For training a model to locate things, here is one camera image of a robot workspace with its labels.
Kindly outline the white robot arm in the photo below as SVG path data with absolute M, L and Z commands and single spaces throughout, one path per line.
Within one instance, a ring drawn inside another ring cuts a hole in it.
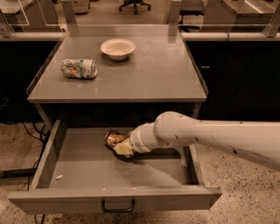
M 280 123 L 204 121 L 164 112 L 133 129 L 114 151 L 126 158 L 155 149 L 203 144 L 250 162 L 280 170 Z

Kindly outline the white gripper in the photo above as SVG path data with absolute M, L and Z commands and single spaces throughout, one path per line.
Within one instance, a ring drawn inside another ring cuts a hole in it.
M 129 133 L 129 138 L 124 139 L 114 147 L 114 151 L 117 155 L 131 158 L 134 152 L 147 153 L 151 151 L 151 148 L 147 147 L 144 143 L 144 134 L 151 134 L 153 131 L 152 125 L 146 123 L 138 126 Z

